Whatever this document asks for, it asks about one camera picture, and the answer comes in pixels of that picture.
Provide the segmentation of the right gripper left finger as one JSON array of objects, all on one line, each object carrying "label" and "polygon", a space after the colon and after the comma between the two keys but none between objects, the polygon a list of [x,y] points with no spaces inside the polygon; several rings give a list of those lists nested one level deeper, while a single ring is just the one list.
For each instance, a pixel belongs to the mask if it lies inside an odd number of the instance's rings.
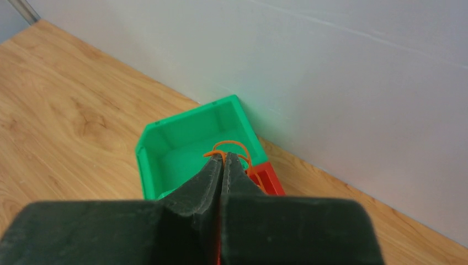
[{"label": "right gripper left finger", "polygon": [[216,264],[220,155],[160,200],[28,204],[1,238],[2,264]]}]

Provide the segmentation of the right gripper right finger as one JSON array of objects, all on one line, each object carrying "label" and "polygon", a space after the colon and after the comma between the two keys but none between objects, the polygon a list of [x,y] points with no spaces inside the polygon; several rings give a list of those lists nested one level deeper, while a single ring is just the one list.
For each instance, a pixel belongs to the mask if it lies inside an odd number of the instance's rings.
[{"label": "right gripper right finger", "polygon": [[240,158],[225,158],[222,264],[383,264],[369,215],[350,199],[265,194]]}]

